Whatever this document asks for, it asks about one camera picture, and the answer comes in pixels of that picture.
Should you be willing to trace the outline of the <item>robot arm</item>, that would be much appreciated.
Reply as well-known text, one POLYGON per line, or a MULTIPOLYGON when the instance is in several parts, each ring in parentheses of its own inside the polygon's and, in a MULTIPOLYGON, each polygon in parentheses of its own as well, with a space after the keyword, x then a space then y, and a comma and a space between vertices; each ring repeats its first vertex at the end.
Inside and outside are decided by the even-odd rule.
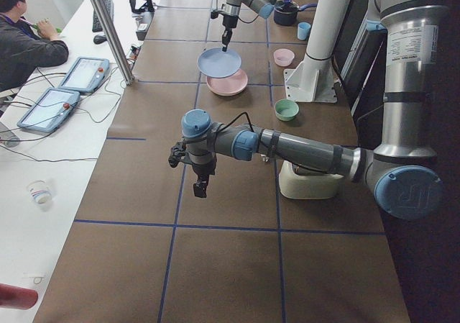
MULTIPOLYGON (((241 58, 227 50, 239 10, 245 4, 268 18, 277 0, 226 0, 211 18, 224 16, 222 48, 208 49, 198 59, 200 72, 226 78, 241 67, 241 58)), ((313 102, 328 94, 331 58, 350 0, 318 0, 305 57, 285 73, 286 96, 313 102)), ((427 77, 436 64, 438 25, 451 0, 368 0, 367 30, 387 32, 382 141, 373 151, 346 149, 275 130, 246 125, 231 127, 213 122, 207 112, 194 109, 181 120, 182 138, 171 148, 172 168, 179 162, 192 166, 198 176, 194 195, 206 198, 209 176, 215 173, 216 154, 249 161, 253 153, 319 173, 337 174, 364 182, 387 213, 414 220, 435 211, 441 203, 443 184, 438 174, 424 167, 436 158, 426 131, 431 93, 427 77)))
POLYGON ((258 17, 267 19, 271 15, 277 0, 226 0, 220 7, 211 11, 211 18, 215 19, 219 15, 223 16, 222 25, 224 33, 222 34, 222 51, 225 53, 228 49, 233 29, 236 29, 239 21, 241 5, 249 7, 258 17))

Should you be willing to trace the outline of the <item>person's hand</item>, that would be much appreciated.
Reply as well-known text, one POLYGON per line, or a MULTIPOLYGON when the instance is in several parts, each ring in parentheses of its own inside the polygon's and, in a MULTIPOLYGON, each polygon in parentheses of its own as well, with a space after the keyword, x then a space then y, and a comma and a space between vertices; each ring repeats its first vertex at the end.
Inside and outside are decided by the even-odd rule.
POLYGON ((37 26, 41 37, 51 41, 59 39, 57 30, 48 19, 38 21, 37 26))

